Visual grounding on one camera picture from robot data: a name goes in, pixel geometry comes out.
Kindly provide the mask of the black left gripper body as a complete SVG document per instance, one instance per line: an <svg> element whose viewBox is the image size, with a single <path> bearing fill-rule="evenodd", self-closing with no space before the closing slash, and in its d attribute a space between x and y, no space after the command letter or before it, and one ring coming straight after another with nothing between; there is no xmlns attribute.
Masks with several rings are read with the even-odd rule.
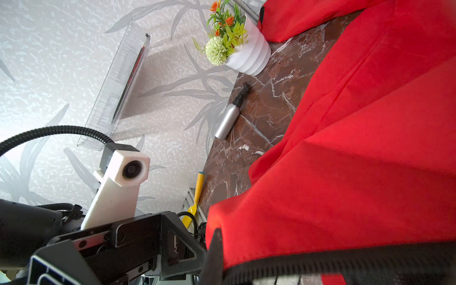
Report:
<svg viewBox="0 0 456 285"><path fill-rule="evenodd" d="M163 280L198 274L205 248L176 213L145 214L57 236L30 259L29 285L127 285L148 271Z"/></svg>

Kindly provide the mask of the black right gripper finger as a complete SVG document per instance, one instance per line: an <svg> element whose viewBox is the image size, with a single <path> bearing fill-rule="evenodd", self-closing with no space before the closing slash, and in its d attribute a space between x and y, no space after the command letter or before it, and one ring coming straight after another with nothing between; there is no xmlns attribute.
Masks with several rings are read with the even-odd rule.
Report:
<svg viewBox="0 0 456 285"><path fill-rule="evenodd" d="M324 285L453 285L456 243L416 243L274 256L224 268L222 231L216 229L201 285L276 283L281 277L320 276Z"/></svg>

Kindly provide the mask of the red jacket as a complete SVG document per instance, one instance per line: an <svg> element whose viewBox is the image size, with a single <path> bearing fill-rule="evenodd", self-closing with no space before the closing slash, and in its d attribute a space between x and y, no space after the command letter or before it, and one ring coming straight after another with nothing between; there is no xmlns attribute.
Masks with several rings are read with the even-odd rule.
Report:
<svg viewBox="0 0 456 285"><path fill-rule="evenodd" d="M456 243L454 1L267 1L282 42L355 11L245 193L212 205L224 268L312 252Z"/></svg>

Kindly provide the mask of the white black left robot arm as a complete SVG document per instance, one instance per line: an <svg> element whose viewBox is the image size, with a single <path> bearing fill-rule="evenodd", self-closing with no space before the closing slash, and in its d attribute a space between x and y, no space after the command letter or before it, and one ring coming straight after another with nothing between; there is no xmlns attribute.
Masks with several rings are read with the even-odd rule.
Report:
<svg viewBox="0 0 456 285"><path fill-rule="evenodd" d="M83 229L79 205L1 201L1 268L18 285L127 285L198 274L206 250L178 214L145 214Z"/></svg>

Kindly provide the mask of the silver spray bottle black nozzle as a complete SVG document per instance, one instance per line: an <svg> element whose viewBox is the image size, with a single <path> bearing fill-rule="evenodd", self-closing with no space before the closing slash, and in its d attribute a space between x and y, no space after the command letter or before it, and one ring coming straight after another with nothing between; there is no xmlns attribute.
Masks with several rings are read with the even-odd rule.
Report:
<svg viewBox="0 0 456 285"><path fill-rule="evenodd" d="M238 119L243 101L247 98L250 90L248 83L243 83L240 92L234 98L233 102L227 105L222 120L220 121L215 137L219 140L227 139L231 129L233 128L236 120Z"/></svg>

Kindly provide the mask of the white ribbed flower pot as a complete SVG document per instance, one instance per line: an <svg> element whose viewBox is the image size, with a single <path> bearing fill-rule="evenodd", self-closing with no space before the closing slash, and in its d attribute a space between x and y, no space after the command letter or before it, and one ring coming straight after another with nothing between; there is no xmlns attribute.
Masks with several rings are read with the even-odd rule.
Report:
<svg viewBox="0 0 456 285"><path fill-rule="evenodd" d="M249 76L259 75L269 62L271 47L256 24L246 19L247 41L235 48L225 65Z"/></svg>

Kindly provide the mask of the artificial green flower plant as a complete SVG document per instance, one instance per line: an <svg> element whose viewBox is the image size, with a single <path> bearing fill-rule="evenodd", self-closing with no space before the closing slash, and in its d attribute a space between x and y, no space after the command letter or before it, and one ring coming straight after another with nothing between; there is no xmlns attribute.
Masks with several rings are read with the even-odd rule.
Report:
<svg viewBox="0 0 456 285"><path fill-rule="evenodd" d="M236 3L230 8L229 1L214 1L210 12L207 43L201 45L196 39L192 41L195 49L204 54L212 65L220 66L227 63L237 48L247 43L247 17Z"/></svg>

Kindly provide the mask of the yellow handled tool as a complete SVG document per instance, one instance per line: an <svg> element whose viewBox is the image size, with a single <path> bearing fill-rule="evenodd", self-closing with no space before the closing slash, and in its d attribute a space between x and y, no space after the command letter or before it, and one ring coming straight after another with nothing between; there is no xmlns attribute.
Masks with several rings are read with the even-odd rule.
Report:
<svg viewBox="0 0 456 285"><path fill-rule="evenodd" d="M181 217L184 225L189 230L197 230L198 226L206 221L204 214L199 207L199 201L203 192L204 183L205 174L204 172L199 172L197 176L196 186L188 190L182 206L182 211L185 213L191 213L194 216L195 223L189 216L183 215Z"/></svg>

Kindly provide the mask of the clear acrylic wall shelf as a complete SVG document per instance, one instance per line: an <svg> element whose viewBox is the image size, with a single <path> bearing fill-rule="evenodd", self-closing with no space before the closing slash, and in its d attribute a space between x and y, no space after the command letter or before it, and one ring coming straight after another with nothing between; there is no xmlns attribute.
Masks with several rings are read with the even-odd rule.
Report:
<svg viewBox="0 0 456 285"><path fill-rule="evenodd" d="M133 92L150 45L150 34L130 21L85 124L112 136Z"/></svg>

